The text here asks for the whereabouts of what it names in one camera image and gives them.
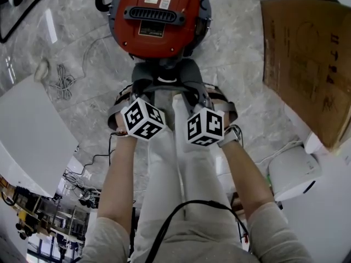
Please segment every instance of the leg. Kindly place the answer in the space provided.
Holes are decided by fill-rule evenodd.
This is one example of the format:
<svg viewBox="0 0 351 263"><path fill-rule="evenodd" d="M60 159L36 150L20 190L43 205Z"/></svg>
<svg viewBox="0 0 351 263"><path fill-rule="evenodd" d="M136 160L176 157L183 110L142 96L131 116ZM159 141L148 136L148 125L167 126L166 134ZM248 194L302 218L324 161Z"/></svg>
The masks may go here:
<svg viewBox="0 0 351 263"><path fill-rule="evenodd" d="M150 140L150 181L145 192L139 224L166 220L176 206L182 203L175 153L173 133L169 129ZM183 211L179 211L174 219L184 220Z"/></svg>
<svg viewBox="0 0 351 263"><path fill-rule="evenodd" d="M230 207L228 198L216 176L209 148L189 145L185 142L185 122L188 119L188 114L180 95L173 98L173 108L176 116L178 163L186 201L192 199L212 200ZM232 237L239 240L235 218L229 211L200 204L188 205L185 210L186 220L227 224L228 228L232 229Z"/></svg>

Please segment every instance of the marble floor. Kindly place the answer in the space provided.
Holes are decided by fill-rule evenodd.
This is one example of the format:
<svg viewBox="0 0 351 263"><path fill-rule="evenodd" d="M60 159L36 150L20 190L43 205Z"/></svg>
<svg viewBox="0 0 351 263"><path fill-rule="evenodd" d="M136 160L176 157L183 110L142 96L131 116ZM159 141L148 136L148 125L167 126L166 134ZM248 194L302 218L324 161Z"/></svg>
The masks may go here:
<svg viewBox="0 0 351 263"><path fill-rule="evenodd" d="M1 6L2 36L32 1L25 0L17 8L9 4ZM0 45L0 95L34 73L42 58L49 60L51 70L44 85L61 118L80 143L80 151L75 156L83 165L90 163L95 154L107 153L110 130L106 112L117 92L129 83L134 66L128 54L108 37L95 42L89 51L84 66L86 76L71 88L70 100L59 99L50 86L57 81L57 64L64 64L74 77L82 77L84 51L94 40L110 34L106 13L97 11L94 1L42 0L9 41ZM210 1L211 29L194 51L193 58L204 80L219 85L236 103L237 124L244 133L245 149L259 162L295 138L282 101L262 83L264 43L260 0ZM51 41L46 22L48 10L58 38L55 43ZM14 71L12 79L8 66ZM170 94L162 96L163 101L171 102ZM146 143L139 142L134 169L134 199L138 208L148 184L146 154ZM267 172L268 162L259 165L263 173ZM101 188L107 168L107 158L98 157L93 166L87 167L86 184ZM227 173L225 168L218 171L229 193L233 185L231 181L228 183Z"/></svg>

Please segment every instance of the person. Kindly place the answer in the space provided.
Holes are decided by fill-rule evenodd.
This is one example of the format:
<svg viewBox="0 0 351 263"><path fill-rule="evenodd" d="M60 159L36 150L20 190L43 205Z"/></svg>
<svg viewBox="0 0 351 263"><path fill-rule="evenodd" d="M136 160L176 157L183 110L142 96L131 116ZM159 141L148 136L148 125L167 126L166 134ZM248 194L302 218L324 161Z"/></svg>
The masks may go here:
<svg viewBox="0 0 351 263"><path fill-rule="evenodd" d="M148 145L149 184L140 212L132 262L145 262L164 221L186 201L216 201L230 207L216 176L208 147L185 142L188 113L181 95L173 98L175 141L167 128ZM118 130L126 130L121 114ZM225 124L229 125L225 115ZM134 137L118 138L101 193L98 218L86 235L81 262L127 262L133 206ZM189 204L178 211L154 262L312 262L306 248L289 229L269 186L236 141L222 147L247 219L252 253L242 249L237 223L226 210Z"/></svg>

